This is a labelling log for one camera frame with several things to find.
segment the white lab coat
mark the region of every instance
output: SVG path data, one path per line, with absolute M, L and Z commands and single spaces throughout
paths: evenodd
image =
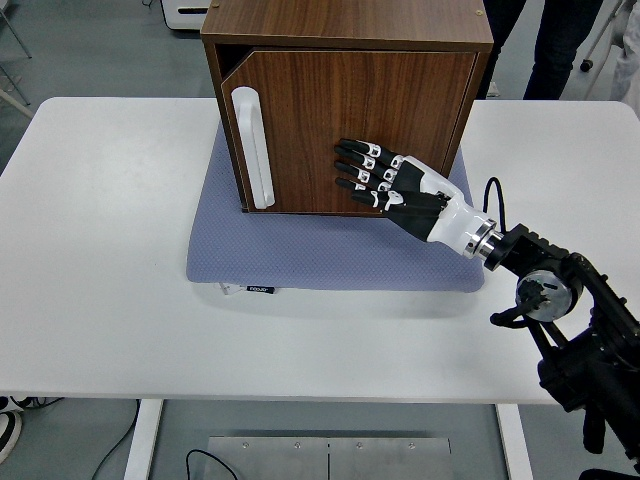
M 640 118 L 640 2 L 636 2 L 629 14 L 622 42 L 613 73 L 611 100 L 626 103 Z

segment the white door handle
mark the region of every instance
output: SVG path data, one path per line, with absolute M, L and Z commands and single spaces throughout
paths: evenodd
M 253 203 L 256 208 L 263 210 L 276 203 L 276 199 L 273 194 L 260 97 L 251 87 L 238 87 L 231 92 L 231 100 L 238 120 Z

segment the black pants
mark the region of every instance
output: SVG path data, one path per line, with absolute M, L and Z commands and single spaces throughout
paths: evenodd
M 485 98 L 498 55 L 509 38 L 527 0 L 484 0 L 494 46 L 477 98 Z M 533 71 L 525 100 L 557 100 L 564 90 L 576 51 L 587 38 L 603 0 L 546 0 Z

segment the cabinet top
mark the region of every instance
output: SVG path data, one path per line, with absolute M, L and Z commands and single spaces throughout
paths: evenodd
M 212 43 L 383 50 L 484 51 L 482 0 L 213 0 Z

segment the white shoe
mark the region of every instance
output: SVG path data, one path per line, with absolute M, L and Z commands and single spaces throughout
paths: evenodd
M 22 430 L 22 419 L 18 413 L 0 413 L 0 463 L 7 459 L 15 447 L 20 430 Z

